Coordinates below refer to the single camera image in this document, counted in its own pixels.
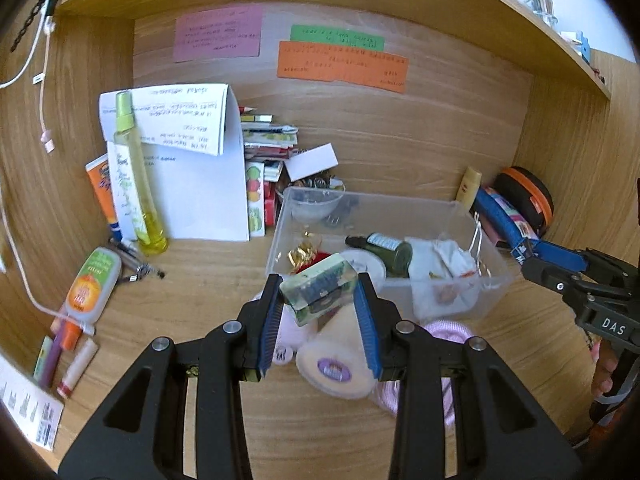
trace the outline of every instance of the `das logo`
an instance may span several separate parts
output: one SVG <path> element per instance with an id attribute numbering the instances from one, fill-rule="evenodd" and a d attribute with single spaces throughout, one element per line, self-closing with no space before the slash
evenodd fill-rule
<path id="1" fill-rule="evenodd" d="M 613 332 L 616 335 L 623 335 L 623 333 L 625 333 L 626 326 L 606 317 L 602 322 L 602 328 L 609 332 Z"/>

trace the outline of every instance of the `human hand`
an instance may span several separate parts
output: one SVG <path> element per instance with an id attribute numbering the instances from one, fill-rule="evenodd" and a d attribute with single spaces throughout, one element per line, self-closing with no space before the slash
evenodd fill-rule
<path id="1" fill-rule="evenodd" d="M 611 348 L 611 343 L 602 340 L 599 343 L 598 361 L 596 363 L 596 371 L 593 373 L 591 381 L 591 394 L 593 397 L 599 397 L 607 393 L 613 387 L 611 374 L 618 366 L 618 357 Z"/>

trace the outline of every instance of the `white cable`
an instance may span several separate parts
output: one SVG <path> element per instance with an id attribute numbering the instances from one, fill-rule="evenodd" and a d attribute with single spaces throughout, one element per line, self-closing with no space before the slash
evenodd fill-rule
<path id="1" fill-rule="evenodd" d="M 16 77 L 11 79 L 11 81 L 7 81 L 6 83 L 0 84 L 0 89 L 7 88 L 8 86 L 11 86 L 16 81 L 18 81 L 18 79 L 22 77 L 22 74 L 24 74 L 25 70 L 27 70 L 27 67 L 31 63 L 31 59 L 33 59 L 33 53 L 36 51 L 36 46 L 38 44 L 38 40 L 40 39 L 40 33 L 42 32 L 42 27 L 44 26 L 44 21 L 45 21 L 44 15 L 47 12 L 47 7 L 49 7 L 49 1 L 50 0 L 45 0 L 44 5 L 42 6 L 42 10 L 40 11 L 40 23 L 38 24 L 38 30 L 36 31 L 36 36 L 35 38 L 33 38 L 33 44 L 31 45 L 31 51 L 27 56 L 27 61 L 24 62 L 24 66 L 22 67 L 20 72 L 18 72 L 18 75 Z"/>
<path id="2" fill-rule="evenodd" d="M 44 82 L 47 79 L 47 65 L 49 63 L 49 43 L 51 40 L 51 35 L 47 34 L 45 32 L 45 36 L 46 36 L 46 45 L 45 45 L 45 49 L 44 49 L 44 65 L 42 67 L 42 76 L 43 79 L 40 82 L 40 99 L 38 100 L 38 114 L 39 114 L 39 118 L 40 118 L 40 127 L 42 129 L 42 133 L 47 131 L 47 127 L 45 126 L 44 123 Z"/>
<path id="3" fill-rule="evenodd" d="M 46 37 L 46 45 L 44 49 L 44 63 L 42 67 L 42 79 L 40 81 L 40 97 L 38 98 L 38 118 L 40 120 L 40 129 L 42 134 L 40 136 L 41 142 L 44 144 L 44 148 L 47 153 L 51 153 L 55 149 L 53 139 L 51 139 L 51 132 L 47 130 L 47 125 L 44 121 L 44 83 L 47 79 L 47 66 L 49 65 L 49 47 L 51 44 L 51 35 L 56 28 L 56 23 L 53 22 L 51 16 L 47 16 L 44 22 L 44 35 Z"/>
<path id="4" fill-rule="evenodd" d="M 2 88 L 7 88 L 8 86 L 12 85 L 13 83 L 15 83 L 16 81 L 18 81 L 18 79 L 20 79 L 20 77 L 22 76 L 22 74 L 25 72 L 25 70 L 27 70 L 27 67 L 29 66 L 29 64 L 31 63 L 31 59 L 33 58 L 33 53 L 35 52 L 36 46 L 38 44 L 38 40 L 40 39 L 40 34 L 42 32 L 44 23 L 45 23 L 45 13 L 47 11 L 47 7 L 49 6 L 49 1 L 50 0 L 45 0 L 44 6 L 42 7 L 41 10 L 41 14 L 40 14 L 40 23 L 38 24 L 38 30 L 36 31 L 36 36 L 33 40 L 33 45 L 31 45 L 31 51 L 29 52 L 29 56 L 27 57 L 27 61 L 24 63 L 24 66 L 22 67 L 22 69 L 20 70 L 20 72 L 18 72 L 18 75 L 15 76 L 13 79 L 11 79 L 11 81 L 8 81 L 7 83 L 3 83 L 0 85 L 0 89 Z M 50 33 L 52 32 L 52 28 L 50 28 L 48 31 L 45 32 L 46 37 L 47 37 L 47 44 L 46 44 L 46 50 L 45 50 L 45 55 L 44 55 L 44 68 L 43 68 L 43 73 L 47 72 L 47 63 L 49 62 L 49 41 L 50 41 Z M 42 127 L 42 131 L 43 133 L 46 131 L 46 127 L 44 124 L 44 117 L 43 117 L 43 95 L 44 95 L 44 79 L 41 81 L 40 84 L 40 103 L 39 103 L 39 112 L 40 112 L 40 126 Z M 20 259 L 20 255 L 18 254 L 18 247 L 15 245 L 15 241 L 14 241 L 14 237 L 11 234 L 11 229 L 9 229 L 9 221 L 7 219 L 7 215 L 6 215 L 6 211 L 4 209 L 4 196 L 2 195 L 2 184 L 1 184 L 1 179 L 0 179 L 0 214 L 2 215 L 2 224 L 4 225 L 4 230 L 6 231 L 6 236 L 9 240 L 9 245 L 11 245 L 11 250 L 14 254 L 14 258 L 15 258 L 15 263 L 18 265 L 18 270 L 20 271 L 20 276 L 22 277 L 22 283 L 24 284 L 24 290 L 27 292 L 27 296 L 29 297 L 29 299 L 31 300 L 31 303 L 33 304 L 33 306 L 35 308 L 37 308 L 39 311 L 44 312 L 45 314 L 49 314 L 50 316 L 54 316 L 54 317 L 58 317 L 64 321 L 68 321 L 69 323 L 73 323 L 74 325 L 78 325 L 83 332 L 89 334 L 89 335 L 93 335 L 95 333 L 94 327 L 92 325 L 89 325 L 85 322 L 81 322 L 78 321 L 76 319 L 74 319 L 71 316 L 68 316 L 67 314 L 63 314 L 62 312 L 57 312 L 55 310 L 51 310 L 50 308 L 47 308 L 43 305 L 41 305 L 40 303 L 38 303 L 38 301 L 35 299 L 35 297 L 33 296 L 33 293 L 31 291 L 31 287 L 29 286 L 29 282 L 27 280 L 27 274 L 24 272 L 24 266 L 22 264 L 22 260 Z"/>
<path id="5" fill-rule="evenodd" d="M 45 314 L 49 314 L 50 316 L 59 317 L 65 321 L 71 322 L 74 325 L 78 325 L 83 332 L 89 332 L 92 330 L 92 327 L 89 327 L 87 323 L 82 323 L 67 314 L 62 314 L 61 312 L 57 312 L 55 310 L 51 310 L 45 306 L 39 304 L 36 299 L 33 297 L 33 293 L 31 292 L 31 287 L 29 287 L 29 282 L 27 281 L 27 275 L 24 272 L 24 266 L 22 265 L 22 260 L 18 255 L 18 248 L 15 245 L 14 237 L 11 234 L 11 230 L 9 229 L 9 222 L 6 217 L 6 211 L 4 209 L 4 196 L 2 195 L 2 185 L 0 184 L 0 213 L 2 214 L 2 224 L 4 225 L 4 230 L 6 231 L 6 237 L 9 239 L 9 245 L 11 245 L 11 250 L 14 253 L 15 263 L 18 265 L 18 270 L 20 270 L 20 275 L 22 277 L 22 282 L 24 283 L 24 290 L 27 291 L 27 296 L 33 303 L 33 306 L 37 308 L 39 311 L 44 312 Z"/>

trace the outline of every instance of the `green soap packaging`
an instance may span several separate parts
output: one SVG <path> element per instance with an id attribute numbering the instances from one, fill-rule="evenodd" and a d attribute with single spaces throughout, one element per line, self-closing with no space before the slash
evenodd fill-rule
<path id="1" fill-rule="evenodd" d="M 358 273 L 340 254 L 292 276 L 280 284 L 285 303 L 293 307 L 298 326 L 353 301 Z"/>

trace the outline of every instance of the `pink fluffy fabric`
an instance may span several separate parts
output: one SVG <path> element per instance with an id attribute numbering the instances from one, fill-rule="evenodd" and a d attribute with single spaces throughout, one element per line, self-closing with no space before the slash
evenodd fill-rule
<path id="1" fill-rule="evenodd" d="M 456 343 L 464 343 L 473 334 L 466 325 L 457 321 L 438 320 L 433 321 L 423 327 L 434 337 L 446 339 Z M 453 394 L 451 391 L 451 380 L 442 381 L 442 405 L 444 410 L 444 421 L 447 426 L 452 426 L 456 420 L 453 410 Z M 370 395 L 371 400 L 380 408 L 389 410 L 394 415 L 398 414 L 398 395 L 400 393 L 400 381 L 386 381 L 378 383 Z"/>

